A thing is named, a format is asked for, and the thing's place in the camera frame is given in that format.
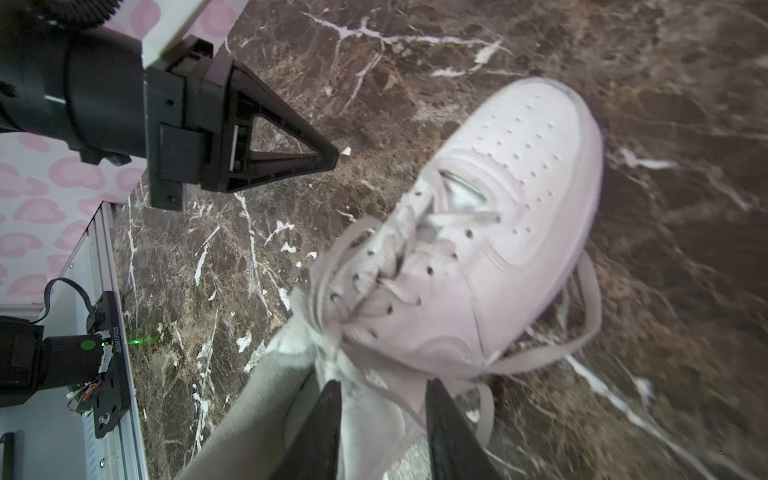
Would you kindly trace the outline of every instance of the pink spot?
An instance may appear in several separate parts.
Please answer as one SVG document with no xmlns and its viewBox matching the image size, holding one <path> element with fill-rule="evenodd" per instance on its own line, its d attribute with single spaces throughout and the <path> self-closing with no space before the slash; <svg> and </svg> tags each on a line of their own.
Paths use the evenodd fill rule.
<svg viewBox="0 0 768 480">
<path fill-rule="evenodd" d="M 138 39 L 144 38 L 160 20 L 160 7 L 152 0 L 139 0 L 131 12 L 131 28 Z"/>
<path fill-rule="evenodd" d="M 16 198 L 22 195 L 18 175 L 18 169 L 13 165 L 0 164 L 0 197 Z"/>
<path fill-rule="evenodd" d="M 27 195 L 32 195 L 33 197 L 42 197 L 44 195 L 48 195 L 48 184 L 42 180 L 38 180 L 37 178 L 28 178 L 26 193 Z"/>
<path fill-rule="evenodd" d="M 87 228 L 88 222 L 85 220 L 72 222 L 64 228 L 64 231 L 53 244 L 62 250 L 72 251 L 78 245 L 80 237 L 83 236 L 83 232 Z"/>
<path fill-rule="evenodd" d="M 27 275 L 16 280 L 11 288 L 8 289 L 10 296 L 36 296 L 42 295 L 45 290 L 45 284 L 48 278 L 45 275 L 35 274 Z"/>
<path fill-rule="evenodd" d="M 46 260 L 48 261 L 48 272 L 51 275 L 58 276 L 64 270 L 64 267 L 67 266 L 69 255 L 64 255 L 63 253 L 55 253 L 53 255 L 48 255 Z"/>
<path fill-rule="evenodd" d="M 48 198 L 30 198 L 13 214 L 13 220 L 29 223 L 57 223 L 67 218 L 58 204 Z"/>
<path fill-rule="evenodd" d="M 22 194 L 40 197 L 48 193 L 48 185 L 34 178 L 26 181 L 19 179 L 16 167 L 10 164 L 0 164 L 0 197 L 16 198 Z"/>
<path fill-rule="evenodd" d="M 18 141 L 21 142 L 25 147 L 34 151 L 38 151 L 42 154 L 47 154 L 49 151 L 53 150 L 51 144 L 49 144 L 45 138 L 41 137 L 40 135 L 19 134 Z"/>
<path fill-rule="evenodd" d="M 101 168 L 84 164 L 79 157 L 64 157 L 56 161 L 48 169 L 48 177 L 63 188 L 85 187 L 101 190 L 107 185 Z"/>
<path fill-rule="evenodd" d="M 96 210 L 98 210 L 99 206 L 101 205 L 101 202 L 112 202 L 113 204 L 123 203 L 119 198 L 113 195 L 102 194 L 93 198 L 84 198 L 82 200 L 78 200 L 78 210 L 80 210 L 84 215 L 93 217 L 96 213 Z"/>
<path fill-rule="evenodd" d="M 223 0 L 213 0 L 200 14 L 200 26 L 216 38 L 226 37 L 237 21 L 237 13 Z"/>
<path fill-rule="evenodd" d="M 43 242 L 30 233 L 7 233 L 0 237 L 0 257 L 19 258 L 28 250 L 40 250 Z"/>
<path fill-rule="evenodd" d="M 141 179 L 141 174 L 144 171 L 140 168 L 122 168 L 118 172 L 115 180 L 118 183 L 118 188 L 123 192 L 132 192 Z"/>
</svg>

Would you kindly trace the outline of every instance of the red wire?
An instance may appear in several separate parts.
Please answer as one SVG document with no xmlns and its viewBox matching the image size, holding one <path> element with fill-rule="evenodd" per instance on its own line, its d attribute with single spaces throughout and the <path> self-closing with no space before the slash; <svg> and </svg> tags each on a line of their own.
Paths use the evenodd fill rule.
<svg viewBox="0 0 768 480">
<path fill-rule="evenodd" d="M 100 386 L 101 386 L 101 382 L 97 383 L 96 385 L 94 385 L 94 386 L 93 386 L 93 388 L 91 388 L 90 390 L 88 390 L 88 393 L 86 393 L 86 394 L 85 394 L 85 397 L 83 397 L 83 402 L 87 402 L 87 401 L 88 401 L 88 399 L 90 399 L 90 398 L 91 398 L 91 394 L 92 394 L 92 393 L 93 393 L 93 392 L 94 392 L 94 391 L 95 391 L 97 388 L 99 388 Z"/>
</svg>

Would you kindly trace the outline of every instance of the black mounting plate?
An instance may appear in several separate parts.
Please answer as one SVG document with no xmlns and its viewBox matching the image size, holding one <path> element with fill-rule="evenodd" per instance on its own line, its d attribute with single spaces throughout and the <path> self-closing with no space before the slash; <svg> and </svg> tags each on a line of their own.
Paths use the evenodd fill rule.
<svg viewBox="0 0 768 480">
<path fill-rule="evenodd" d="M 114 292 L 105 291 L 88 317 L 88 333 L 107 331 L 112 345 L 112 360 L 101 374 L 101 386 L 88 402 L 93 406 L 94 431 L 100 439 L 110 432 L 131 407 L 128 389 L 125 342 L 121 334 L 118 302 Z"/>
</svg>

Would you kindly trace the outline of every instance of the black cable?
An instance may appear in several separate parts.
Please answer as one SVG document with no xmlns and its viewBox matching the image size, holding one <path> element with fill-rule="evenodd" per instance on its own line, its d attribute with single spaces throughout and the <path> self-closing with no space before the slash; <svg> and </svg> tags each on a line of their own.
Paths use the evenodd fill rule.
<svg viewBox="0 0 768 480">
<path fill-rule="evenodd" d="M 43 320 L 51 312 L 51 288 L 53 288 L 53 284 L 56 282 L 56 280 L 61 280 L 64 283 L 68 283 L 69 286 L 71 286 L 72 288 L 77 290 L 78 293 L 80 293 L 80 296 L 83 297 L 83 301 L 85 302 L 85 308 L 88 309 L 88 315 L 93 315 L 93 313 L 96 311 L 94 306 L 91 305 L 91 298 L 88 296 L 85 290 L 83 290 L 82 286 L 79 286 L 77 282 L 73 280 L 60 276 L 59 278 L 54 278 L 53 280 L 48 282 L 47 285 L 45 285 L 45 291 L 43 292 L 43 302 L 45 303 L 45 315 L 41 316 L 34 322 L 30 322 L 32 325 L 35 325 L 37 322 L 40 322 L 41 320 Z"/>
</svg>

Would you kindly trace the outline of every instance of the black bracket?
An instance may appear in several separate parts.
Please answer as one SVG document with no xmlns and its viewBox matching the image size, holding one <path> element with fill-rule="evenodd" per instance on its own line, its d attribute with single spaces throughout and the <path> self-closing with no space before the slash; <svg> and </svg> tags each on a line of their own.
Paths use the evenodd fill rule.
<svg viewBox="0 0 768 480">
<path fill-rule="evenodd" d="M 181 210 L 183 184 L 232 193 L 297 175 L 332 170 L 333 144 L 256 75 L 194 36 L 144 73 L 144 115 L 152 207 Z M 250 150 L 264 118 L 311 154 Z"/>
<path fill-rule="evenodd" d="M 118 302 L 114 292 L 105 291 L 95 307 L 95 313 L 88 317 L 88 332 L 109 332 L 108 342 L 112 345 L 109 367 L 99 375 L 101 386 L 88 400 L 93 407 L 96 438 L 100 439 L 117 426 L 131 407 L 131 396 L 125 365 L 125 342 L 120 330 Z"/>
<path fill-rule="evenodd" d="M 0 477 L 0 480 L 13 480 L 14 437 L 12 432 L 4 433 L 0 436 L 0 445 L 3 445 L 2 477 Z"/>
</svg>

